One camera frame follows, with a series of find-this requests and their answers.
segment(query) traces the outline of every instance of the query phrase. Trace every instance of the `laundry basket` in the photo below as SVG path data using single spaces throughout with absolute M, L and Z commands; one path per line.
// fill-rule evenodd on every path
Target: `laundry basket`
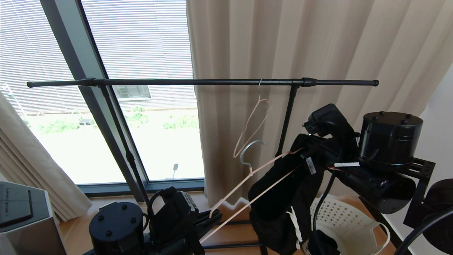
M 310 207 L 312 219 L 318 201 L 319 199 L 315 198 Z M 387 232 L 387 241 L 381 246 L 376 243 L 373 233 L 373 229 L 379 225 Z M 384 224 L 372 220 L 349 204 L 330 198 L 326 198 L 319 209 L 316 229 L 337 242 L 341 255 L 375 255 L 390 241 L 389 230 Z M 302 249 L 306 255 L 311 255 L 308 242 L 310 240 L 305 242 Z

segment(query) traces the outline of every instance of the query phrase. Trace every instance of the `hanger hook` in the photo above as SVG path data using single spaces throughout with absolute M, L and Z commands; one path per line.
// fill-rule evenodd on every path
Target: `hanger hook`
M 252 144 L 257 143 L 257 142 L 259 142 L 259 143 L 261 143 L 261 144 L 266 144 L 266 143 L 263 142 L 262 140 L 255 140 L 255 141 L 253 141 L 253 142 L 247 144 L 247 145 L 244 147 L 244 149 L 243 149 L 242 152 L 241 152 L 241 156 L 239 157 L 241 163 L 242 163 L 243 165 L 248 165 L 249 168 L 252 168 L 252 165 L 251 165 L 250 163 L 244 162 L 244 153 L 246 152 L 246 150 L 247 150 L 250 146 L 252 146 Z
M 263 81 L 263 79 L 260 79 L 260 82 L 258 83 L 258 95 L 261 97 L 261 82 Z

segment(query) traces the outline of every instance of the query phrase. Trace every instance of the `curtain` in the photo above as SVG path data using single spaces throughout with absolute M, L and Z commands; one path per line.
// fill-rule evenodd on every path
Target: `curtain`
M 63 221 L 84 215 L 90 200 L 56 164 L 0 93 L 0 174 L 8 181 L 44 189 Z
M 453 61 L 453 1 L 189 0 L 195 78 L 378 79 L 378 87 L 299 88 L 284 151 L 314 110 L 334 103 L 355 130 L 375 111 L 419 115 Z M 274 103 L 245 159 L 275 156 L 289 87 L 197 86 L 206 193 L 215 204 L 248 173 L 232 158 L 258 94 Z M 245 138 L 266 112 L 260 106 Z M 256 173 L 229 202 L 246 197 Z M 338 181 L 332 194 L 346 190 Z

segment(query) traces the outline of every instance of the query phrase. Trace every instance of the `clothes rack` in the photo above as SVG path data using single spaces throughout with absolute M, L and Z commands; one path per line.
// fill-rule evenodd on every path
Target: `clothes rack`
M 86 78 L 73 81 L 45 81 L 45 82 L 27 82 L 29 88 L 34 87 L 61 87 L 61 86 L 87 86 L 99 87 L 105 91 L 106 86 L 115 85 L 258 85 L 261 86 L 291 86 L 289 92 L 288 105 L 286 108 L 285 118 L 283 121 L 280 142 L 275 156 L 282 154 L 286 133 L 288 131 L 289 119 L 293 110 L 294 99 L 296 98 L 297 90 L 300 87 L 312 87 L 316 85 L 327 86 L 377 86 L 378 80 L 317 80 L 314 78 L 299 78 L 299 79 L 97 79 Z M 115 120 L 116 125 L 119 125 L 119 120 Z M 130 151 L 124 139 L 124 134 L 120 133 L 123 140 L 123 145 L 126 151 Z M 249 221 L 229 222 L 227 225 L 250 224 Z M 267 248 L 261 242 L 244 243 L 244 244 L 228 244 L 228 245 L 208 245 L 204 249 L 222 249 L 222 248 L 240 248 L 240 247 L 255 247 L 260 248 L 262 255 L 267 255 Z

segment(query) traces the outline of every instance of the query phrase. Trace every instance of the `glass pane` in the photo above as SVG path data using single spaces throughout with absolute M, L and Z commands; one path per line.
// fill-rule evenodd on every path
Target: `glass pane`
M 109 78 L 192 78 L 184 0 L 82 0 Z M 114 86 L 150 180 L 204 177 L 193 86 Z
M 77 87 L 26 85 L 73 79 L 40 2 L 0 3 L 0 92 L 76 184 L 124 182 Z

